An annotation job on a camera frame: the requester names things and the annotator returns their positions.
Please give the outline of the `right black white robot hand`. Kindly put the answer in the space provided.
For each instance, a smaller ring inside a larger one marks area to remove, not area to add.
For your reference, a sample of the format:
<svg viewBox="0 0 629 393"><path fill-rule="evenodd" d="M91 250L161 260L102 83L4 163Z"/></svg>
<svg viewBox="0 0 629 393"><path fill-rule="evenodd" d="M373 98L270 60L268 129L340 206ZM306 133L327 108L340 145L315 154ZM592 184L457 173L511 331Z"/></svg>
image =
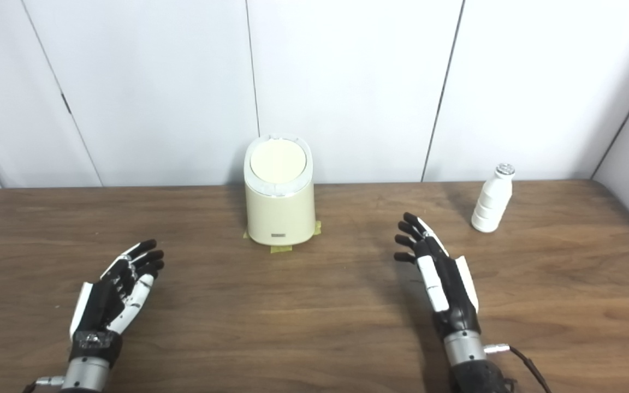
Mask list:
<svg viewBox="0 0 629 393"><path fill-rule="evenodd" d="M462 331L481 334L477 293L464 257L452 257L421 217L404 212L397 226L402 234L395 235L395 243L409 251L395 252L394 259L416 266L421 273L440 341Z"/></svg>

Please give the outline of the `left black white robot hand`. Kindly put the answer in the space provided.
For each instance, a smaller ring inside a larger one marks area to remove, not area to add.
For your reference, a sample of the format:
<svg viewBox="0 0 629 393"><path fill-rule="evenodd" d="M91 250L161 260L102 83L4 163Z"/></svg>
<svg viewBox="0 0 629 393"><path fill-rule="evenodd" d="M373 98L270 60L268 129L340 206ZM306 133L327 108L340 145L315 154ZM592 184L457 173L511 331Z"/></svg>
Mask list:
<svg viewBox="0 0 629 393"><path fill-rule="evenodd" d="M149 239L122 252L95 283L84 282L69 328L68 360L99 358L113 367L122 334L142 310L163 268L164 252Z"/></svg>

